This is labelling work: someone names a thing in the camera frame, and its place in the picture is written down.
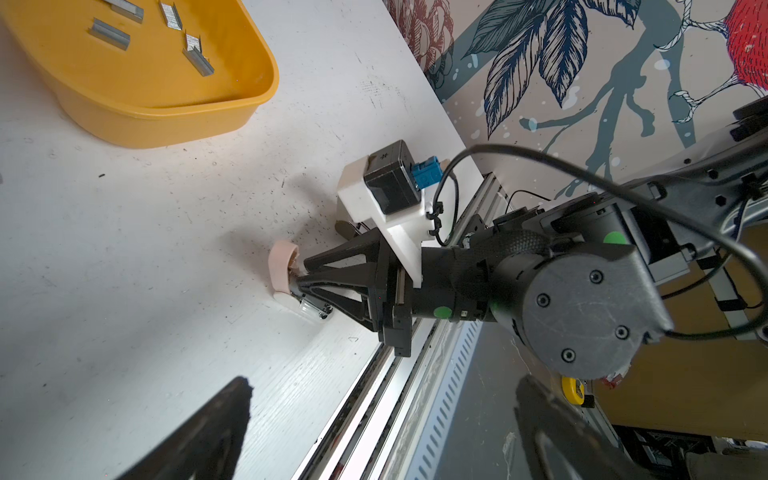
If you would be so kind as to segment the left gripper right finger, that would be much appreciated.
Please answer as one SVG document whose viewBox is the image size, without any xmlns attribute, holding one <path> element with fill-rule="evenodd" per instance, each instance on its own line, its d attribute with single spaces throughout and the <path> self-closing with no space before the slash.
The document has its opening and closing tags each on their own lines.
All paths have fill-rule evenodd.
<svg viewBox="0 0 768 480">
<path fill-rule="evenodd" d="M 531 375 L 516 387 L 515 417 L 533 479 L 646 479 L 613 446 Z"/>
</svg>

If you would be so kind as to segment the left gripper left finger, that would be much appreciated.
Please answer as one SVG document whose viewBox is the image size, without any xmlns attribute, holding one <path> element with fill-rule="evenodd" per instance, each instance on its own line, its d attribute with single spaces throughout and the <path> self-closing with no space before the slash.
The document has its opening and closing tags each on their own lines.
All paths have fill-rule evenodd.
<svg viewBox="0 0 768 480">
<path fill-rule="evenodd" d="M 250 420 L 253 388 L 233 378 L 122 479 L 231 479 Z"/>
</svg>

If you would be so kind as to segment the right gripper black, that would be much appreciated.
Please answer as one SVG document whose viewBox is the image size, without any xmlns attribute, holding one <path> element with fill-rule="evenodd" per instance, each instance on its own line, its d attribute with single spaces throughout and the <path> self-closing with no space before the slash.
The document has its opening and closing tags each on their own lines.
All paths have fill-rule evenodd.
<svg viewBox="0 0 768 480">
<path fill-rule="evenodd" d="M 333 266 L 358 255 L 362 263 Z M 304 266 L 307 274 L 296 280 L 303 294 L 378 332 L 397 357 L 412 355 L 413 280 L 378 228 L 306 258 Z M 377 290 L 365 282 L 375 282 Z"/>
</svg>

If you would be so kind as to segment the yellow plastic tray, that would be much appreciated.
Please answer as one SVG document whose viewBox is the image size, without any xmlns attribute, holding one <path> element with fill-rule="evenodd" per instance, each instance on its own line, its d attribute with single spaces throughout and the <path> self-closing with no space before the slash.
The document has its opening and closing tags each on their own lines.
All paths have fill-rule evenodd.
<svg viewBox="0 0 768 480">
<path fill-rule="evenodd" d="M 175 4 L 183 30 L 159 3 Z M 66 114 L 127 148 L 155 148 L 242 127 L 277 91 L 275 58 L 241 1 L 138 1 L 142 24 L 105 1 L 4 1 L 1 20 Z M 89 34 L 97 18 L 131 37 L 126 51 Z M 185 57 L 198 37 L 215 72 Z"/>
</svg>

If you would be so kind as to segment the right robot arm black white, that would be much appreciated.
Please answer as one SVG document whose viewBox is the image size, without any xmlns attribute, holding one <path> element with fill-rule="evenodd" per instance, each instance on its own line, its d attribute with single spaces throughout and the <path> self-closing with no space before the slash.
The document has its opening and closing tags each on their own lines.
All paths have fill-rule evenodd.
<svg viewBox="0 0 768 480">
<path fill-rule="evenodd" d="M 659 287 L 718 247 L 757 286 L 767 268 L 739 241 L 767 216 L 767 103 L 734 114 L 720 148 L 688 149 L 669 170 L 618 185 L 550 155 L 480 144 L 474 153 L 528 158 L 592 183 L 596 191 L 551 210 L 522 208 L 421 251 L 411 277 L 395 244 L 372 229 L 329 251 L 273 270 L 290 294 L 339 312 L 411 353 L 415 318 L 495 321 L 551 370 L 584 380 L 629 366 L 639 347 L 680 339 Z"/>
</svg>

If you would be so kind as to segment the yellow tape measure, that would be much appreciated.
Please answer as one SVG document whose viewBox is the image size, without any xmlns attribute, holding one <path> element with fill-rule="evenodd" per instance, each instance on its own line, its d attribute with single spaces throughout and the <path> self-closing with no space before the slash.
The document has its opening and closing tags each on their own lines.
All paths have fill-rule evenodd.
<svg viewBox="0 0 768 480">
<path fill-rule="evenodd" d="M 582 407 L 585 404 L 586 388 L 580 379 L 563 376 L 561 388 L 563 396 L 571 405 Z"/>
</svg>

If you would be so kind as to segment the grey staple strip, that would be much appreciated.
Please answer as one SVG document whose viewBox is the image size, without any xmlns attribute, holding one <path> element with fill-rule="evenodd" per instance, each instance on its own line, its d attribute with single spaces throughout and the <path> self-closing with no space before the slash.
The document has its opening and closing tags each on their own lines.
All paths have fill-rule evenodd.
<svg viewBox="0 0 768 480">
<path fill-rule="evenodd" d="M 208 77 L 214 74 L 215 70 L 209 60 L 204 56 L 202 43 L 198 37 L 188 33 L 185 34 L 185 48 L 183 53 L 201 76 Z"/>
<path fill-rule="evenodd" d="M 144 10 L 128 1 L 128 0 L 105 0 L 110 5 L 110 8 L 119 13 L 120 15 L 138 23 L 142 24 L 144 19 Z"/>
<path fill-rule="evenodd" d="M 172 30 L 182 31 L 183 22 L 175 4 L 159 3 L 166 26 Z"/>
<path fill-rule="evenodd" d="M 130 46 L 131 37 L 129 34 L 97 18 L 93 19 L 93 23 L 88 32 L 93 37 L 123 51 L 126 51 Z"/>
</svg>

